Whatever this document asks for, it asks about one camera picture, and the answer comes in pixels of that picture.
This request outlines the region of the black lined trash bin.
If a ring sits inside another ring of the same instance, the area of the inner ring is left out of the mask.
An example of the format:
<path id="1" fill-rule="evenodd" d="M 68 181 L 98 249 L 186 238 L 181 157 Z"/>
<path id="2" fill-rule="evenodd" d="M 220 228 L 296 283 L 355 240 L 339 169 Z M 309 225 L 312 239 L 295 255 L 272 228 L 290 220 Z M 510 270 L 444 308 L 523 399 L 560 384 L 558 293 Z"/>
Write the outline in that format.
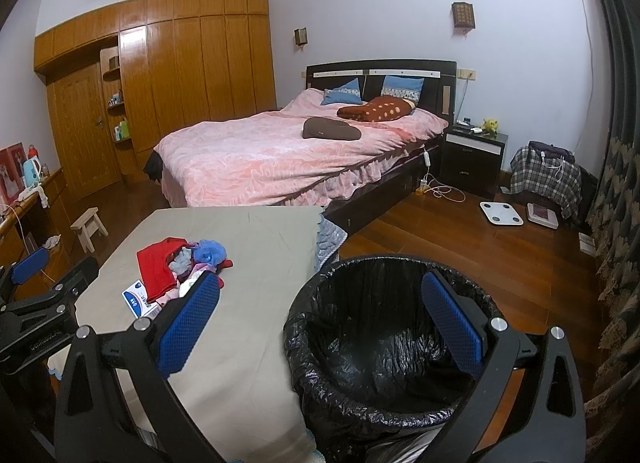
<path id="1" fill-rule="evenodd" d="M 339 261 L 297 293 L 283 347 L 308 431 L 329 462 L 362 462 L 382 443 L 442 428 L 469 393 L 423 304 L 424 275 L 437 269 L 486 317 L 495 301 L 463 273 L 414 256 Z"/>

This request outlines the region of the left wall lamp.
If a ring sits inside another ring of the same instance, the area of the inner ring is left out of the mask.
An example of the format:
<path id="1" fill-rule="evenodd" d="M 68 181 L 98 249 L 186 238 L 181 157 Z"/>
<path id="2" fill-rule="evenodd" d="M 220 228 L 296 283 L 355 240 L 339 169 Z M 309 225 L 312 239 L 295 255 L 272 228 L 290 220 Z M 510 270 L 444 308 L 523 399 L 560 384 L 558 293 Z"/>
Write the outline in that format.
<path id="1" fill-rule="evenodd" d="M 308 32 L 306 28 L 294 30 L 294 42 L 297 47 L 304 47 L 308 44 Z"/>

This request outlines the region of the brown dotted pillow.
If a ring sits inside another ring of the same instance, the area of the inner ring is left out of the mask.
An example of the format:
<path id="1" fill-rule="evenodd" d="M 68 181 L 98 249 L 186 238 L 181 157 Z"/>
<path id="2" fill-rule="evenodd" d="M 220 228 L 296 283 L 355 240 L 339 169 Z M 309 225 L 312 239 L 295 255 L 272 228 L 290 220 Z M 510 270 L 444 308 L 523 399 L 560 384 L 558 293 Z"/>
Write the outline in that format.
<path id="1" fill-rule="evenodd" d="M 363 105 L 345 106 L 338 109 L 336 114 L 351 121 L 388 122 L 408 116 L 415 108 L 416 104 L 409 99 L 384 95 Z"/>

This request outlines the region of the grey cloth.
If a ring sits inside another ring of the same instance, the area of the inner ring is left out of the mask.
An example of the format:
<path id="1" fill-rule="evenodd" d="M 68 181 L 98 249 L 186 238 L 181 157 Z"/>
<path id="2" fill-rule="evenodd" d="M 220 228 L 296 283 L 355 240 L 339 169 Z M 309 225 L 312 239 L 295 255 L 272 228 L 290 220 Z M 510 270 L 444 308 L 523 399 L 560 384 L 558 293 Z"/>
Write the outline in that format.
<path id="1" fill-rule="evenodd" d="M 168 263 L 168 268 L 177 279 L 186 279 L 193 265 L 192 249 L 189 246 L 183 246 Z"/>

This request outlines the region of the right wall lamp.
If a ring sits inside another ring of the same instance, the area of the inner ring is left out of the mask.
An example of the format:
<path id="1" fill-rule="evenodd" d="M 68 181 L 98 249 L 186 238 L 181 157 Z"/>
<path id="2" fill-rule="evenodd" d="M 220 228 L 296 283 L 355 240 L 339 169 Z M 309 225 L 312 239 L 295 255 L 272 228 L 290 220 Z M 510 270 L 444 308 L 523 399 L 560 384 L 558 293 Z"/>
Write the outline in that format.
<path id="1" fill-rule="evenodd" d="M 451 4 L 454 35 L 466 35 L 476 28 L 474 6 L 468 2 Z"/>

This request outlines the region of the white blue medicine box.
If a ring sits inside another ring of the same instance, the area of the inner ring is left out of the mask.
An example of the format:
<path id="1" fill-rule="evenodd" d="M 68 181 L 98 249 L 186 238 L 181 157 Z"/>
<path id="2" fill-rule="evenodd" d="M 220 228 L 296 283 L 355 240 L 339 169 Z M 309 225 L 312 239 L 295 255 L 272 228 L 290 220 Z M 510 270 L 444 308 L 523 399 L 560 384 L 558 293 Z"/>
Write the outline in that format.
<path id="1" fill-rule="evenodd" d="M 148 317 L 153 320 L 162 310 L 162 307 L 155 301 L 153 303 L 148 301 L 148 294 L 146 294 L 145 286 L 141 280 L 137 280 L 130 284 L 126 290 L 123 290 L 122 298 L 136 319 Z"/>

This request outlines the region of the blue plastic bag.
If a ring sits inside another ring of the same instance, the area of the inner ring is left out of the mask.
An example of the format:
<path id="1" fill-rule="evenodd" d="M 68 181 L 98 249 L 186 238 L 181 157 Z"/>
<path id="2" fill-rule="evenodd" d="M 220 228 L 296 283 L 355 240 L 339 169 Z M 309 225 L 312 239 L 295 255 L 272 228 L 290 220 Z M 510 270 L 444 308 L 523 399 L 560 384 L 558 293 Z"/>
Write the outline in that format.
<path id="1" fill-rule="evenodd" d="M 201 240 L 192 246 L 192 258 L 196 264 L 218 266 L 227 259 L 226 249 L 213 240 Z"/>

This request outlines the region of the plaid cloth covered chair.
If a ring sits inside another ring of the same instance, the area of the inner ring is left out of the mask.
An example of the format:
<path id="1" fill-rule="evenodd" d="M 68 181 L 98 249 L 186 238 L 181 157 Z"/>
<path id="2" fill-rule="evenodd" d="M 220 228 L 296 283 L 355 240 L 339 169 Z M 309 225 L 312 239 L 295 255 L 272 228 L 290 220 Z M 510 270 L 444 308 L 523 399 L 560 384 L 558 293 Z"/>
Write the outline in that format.
<path id="1" fill-rule="evenodd" d="M 582 201 L 582 172 L 570 153 L 556 153 L 533 142 L 515 152 L 511 162 L 511 194 L 528 192 L 559 206 L 563 220 L 578 216 Z"/>

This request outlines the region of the blue pillow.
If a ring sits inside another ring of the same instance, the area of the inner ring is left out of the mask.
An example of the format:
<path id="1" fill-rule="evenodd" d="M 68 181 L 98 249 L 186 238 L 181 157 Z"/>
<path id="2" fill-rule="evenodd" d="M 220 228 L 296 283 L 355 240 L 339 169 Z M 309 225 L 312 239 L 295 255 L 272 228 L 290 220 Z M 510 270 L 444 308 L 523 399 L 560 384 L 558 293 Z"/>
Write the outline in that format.
<path id="1" fill-rule="evenodd" d="M 421 98 L 423 84 L 423 78 L 386 75 L 381 95 L 409 100 L 413 104 L 417 105 Z"/>
<path id="2" fill-rule="evenodd" d="M 322 106 L 328 105 L 361 105 L 360 85 L 358 79 L 352 79 L 344 85 L 324 91 Z"/>

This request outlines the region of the red cloth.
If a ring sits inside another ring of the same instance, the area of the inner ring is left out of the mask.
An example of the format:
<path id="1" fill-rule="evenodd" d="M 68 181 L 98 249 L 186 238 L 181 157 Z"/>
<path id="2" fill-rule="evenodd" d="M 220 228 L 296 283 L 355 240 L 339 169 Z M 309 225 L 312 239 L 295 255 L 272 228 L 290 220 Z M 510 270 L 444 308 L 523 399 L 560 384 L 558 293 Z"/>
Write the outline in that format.
<path id="1" fill-rule="evenodd" d="M 233 263 L 228 257 L 220 265 L 214 267 L 206 264 L 194 265 L 190 275 L 186 279 L 177 279 L 169 270 L 168 263 L 183 246 L 192 249 L 195 243 L 179 238 L 166 238 L 160 242 L 153 243 L 137 253 L 138 267 L 141 281 L 145 286 L 148 301 L 164 306 L 168 301 L 183 297 L 191 289 L 196 279 L 206 271 L 218 275 L 219 283 L 224 284 L 219 277 L 221 270 L 232 268 Z"/>

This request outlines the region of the white bathroom scale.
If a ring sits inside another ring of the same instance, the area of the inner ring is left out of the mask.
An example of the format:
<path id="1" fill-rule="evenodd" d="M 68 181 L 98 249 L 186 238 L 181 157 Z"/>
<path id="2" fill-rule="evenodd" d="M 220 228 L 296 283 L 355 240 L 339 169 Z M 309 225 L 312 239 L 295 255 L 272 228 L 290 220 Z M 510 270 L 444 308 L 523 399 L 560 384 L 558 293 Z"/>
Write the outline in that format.
<path id="1" fill-rule="evenodd" d="M 524 220 L 516 209 L 504 202 L 480 202 L 480 210 L 494 226 L 523 226 Z"/>

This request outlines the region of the black bed headboard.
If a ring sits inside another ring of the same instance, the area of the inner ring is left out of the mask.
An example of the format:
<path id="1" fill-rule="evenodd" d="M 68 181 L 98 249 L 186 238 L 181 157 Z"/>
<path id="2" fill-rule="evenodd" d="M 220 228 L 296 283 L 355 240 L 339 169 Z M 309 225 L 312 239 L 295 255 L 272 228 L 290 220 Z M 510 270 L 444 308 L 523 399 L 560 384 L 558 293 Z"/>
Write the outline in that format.
<path id="1" fill-rule="evenodd" d="M 457 64 L 435 59 L 368 59 L 329 62 L 306 67 L 306 87 L 317 90 L 336 88 L 353 79 L 359 83 L 360 96 L 371 100 L 381 93 L 386 76 L 422 79 L 418 107 L 454 123 Z"/>

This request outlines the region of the bed with pink cover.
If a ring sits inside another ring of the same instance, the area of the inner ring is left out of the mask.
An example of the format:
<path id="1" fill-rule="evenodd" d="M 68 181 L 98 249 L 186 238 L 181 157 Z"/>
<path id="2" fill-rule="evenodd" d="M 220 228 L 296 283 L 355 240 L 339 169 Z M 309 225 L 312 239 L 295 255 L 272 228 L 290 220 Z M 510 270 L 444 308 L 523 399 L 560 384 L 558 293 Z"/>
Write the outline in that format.
<path id="1" fill-rule="evenodd" d="M 307 88 L 281 110 L 183 127 L 154 147 L 144 171 L 173 208 L 322 206 L 346 202 L 380 182 L 448 123 L 416 108 L 388 122 L 358 122 L 322 106 L 321 90 Z M 311 116 L 344 121 L 359 140 L 304 139 Z"/>

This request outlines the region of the left blue pillow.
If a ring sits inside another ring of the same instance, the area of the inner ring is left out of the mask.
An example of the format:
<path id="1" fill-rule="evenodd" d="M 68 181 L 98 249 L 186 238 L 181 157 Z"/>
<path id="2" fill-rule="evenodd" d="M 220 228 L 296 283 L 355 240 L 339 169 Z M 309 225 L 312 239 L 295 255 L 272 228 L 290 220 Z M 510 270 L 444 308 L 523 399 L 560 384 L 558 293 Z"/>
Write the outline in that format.
<path id="1" fill-rule="evenodd" d="M 322 106 L 328 105 L 361 105 L 360 85 L 358 79 L 352 79 L 344 85 L 324 91 Z"/>

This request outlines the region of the red framed photo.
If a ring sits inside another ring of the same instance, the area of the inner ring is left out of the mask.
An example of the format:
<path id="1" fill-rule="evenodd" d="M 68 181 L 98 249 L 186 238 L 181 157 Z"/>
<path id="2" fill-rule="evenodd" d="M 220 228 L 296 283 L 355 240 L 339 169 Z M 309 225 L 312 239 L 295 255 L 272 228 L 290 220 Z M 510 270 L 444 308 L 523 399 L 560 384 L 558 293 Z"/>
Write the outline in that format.
<path id="1" fill-rule="evenodd" d="M 25 189 L 23 164 L 26 160 L 21 142 L 0 151 L 1 193 L 8 204 L 13 204 Z"/>

